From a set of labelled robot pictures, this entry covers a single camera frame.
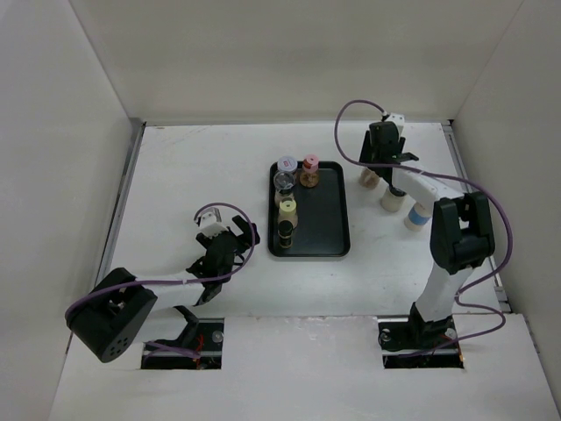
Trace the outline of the black cap brown spice bottle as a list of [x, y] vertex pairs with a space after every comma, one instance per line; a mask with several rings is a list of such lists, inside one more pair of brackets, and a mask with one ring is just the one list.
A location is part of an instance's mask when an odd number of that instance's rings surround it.
[[380, 177], [371, 169], [363, 168], [359, 184], [366, 189], [375, 189], [380, 183]]

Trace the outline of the small dark pepper bottle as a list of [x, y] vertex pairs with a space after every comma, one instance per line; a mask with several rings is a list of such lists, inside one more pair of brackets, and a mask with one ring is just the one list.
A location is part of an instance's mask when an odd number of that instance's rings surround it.
[[277, 234], [279, 238], [279, 246], [288, 249], [293, 243], [294, 226], [289, 220], [283, 220], [278, 223]]

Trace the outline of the yellow cap spice shaker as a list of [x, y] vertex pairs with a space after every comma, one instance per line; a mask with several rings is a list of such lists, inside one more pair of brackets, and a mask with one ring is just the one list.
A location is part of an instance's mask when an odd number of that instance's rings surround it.
[[293, 197], [283, 198], [279, 203], [277, 222], [288, 221], [294, 228], [298, 226], [297, 202]]

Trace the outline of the pink cap spice shaker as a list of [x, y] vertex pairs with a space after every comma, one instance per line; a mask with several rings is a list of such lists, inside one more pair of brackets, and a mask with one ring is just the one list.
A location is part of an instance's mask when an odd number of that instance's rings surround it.
[[314, 154], [308, 154], [302, 161], [300, 184], [305, 188], [314, 188], [319, 183], [319, 159]]

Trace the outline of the clear cap salt grinder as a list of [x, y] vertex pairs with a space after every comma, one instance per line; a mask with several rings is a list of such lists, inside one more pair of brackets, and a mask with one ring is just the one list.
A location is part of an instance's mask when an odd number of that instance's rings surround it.
[[295, 176], [287, 171], [277, 171], [273, 176], [274, 202], [279, 205], [284, 199], [294, 196]]

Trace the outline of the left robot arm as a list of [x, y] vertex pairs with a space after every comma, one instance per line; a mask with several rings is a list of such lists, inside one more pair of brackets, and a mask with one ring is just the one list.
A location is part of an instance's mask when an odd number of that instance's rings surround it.
[[196, 240], [204, 248], [204, 256], [177, 274], [144, 279], [125, 268], [111, 270], [89, 294], [69, 306], [67, 327], [97, 359], [108, 363], [127, 350], [151, 313], [175, 309], [184, 319], [168, 326], [167, 339], [148, 341], [147, 356], [173, 353], [199, 360], [201, 352], [190, 349], [199, 319], [190, 309], [216, 298], [260, 243], [253, 222], [239, 215], [232, 222], [239, 234], [219, 223], [213, 225], [213, 233], [203, 227]]

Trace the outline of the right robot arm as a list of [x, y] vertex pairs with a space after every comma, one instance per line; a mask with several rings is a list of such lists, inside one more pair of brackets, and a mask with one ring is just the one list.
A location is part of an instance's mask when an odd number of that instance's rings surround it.
[[429, 175], [415, 165], [415, 155], [403, 151], [404, 144], [395, 123], [372, 123], [359, 161], [384, 179], [391, 193], [398, 191], [415, 199], [406, 219], [409, 227], [431, 222], [433, 267], [427, 284], [412, 304], [408, 321], [388, 328], [389, 338], [399, 348], [422, 348], [451, 328], [459, 289], [494, 253], [494, 231], [485, 194], [463, 192]]

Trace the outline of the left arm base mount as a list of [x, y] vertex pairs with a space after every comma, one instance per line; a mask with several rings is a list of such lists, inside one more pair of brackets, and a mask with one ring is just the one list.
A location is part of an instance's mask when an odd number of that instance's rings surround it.
[[175, 339], [156, 339], [144, 345], [144, 370], [218, 370], [222, 368], [223, 318], [198, 318], [185, 306], [176, 306], [185, 326]]

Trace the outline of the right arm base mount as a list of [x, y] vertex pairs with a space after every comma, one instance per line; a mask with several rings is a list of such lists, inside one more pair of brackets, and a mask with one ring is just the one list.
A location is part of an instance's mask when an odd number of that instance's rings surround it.
[[425, 322], [413, 304], [405, 320], [382, 319], [378, 327], [386, 369], [464, 367], [452, 316]]

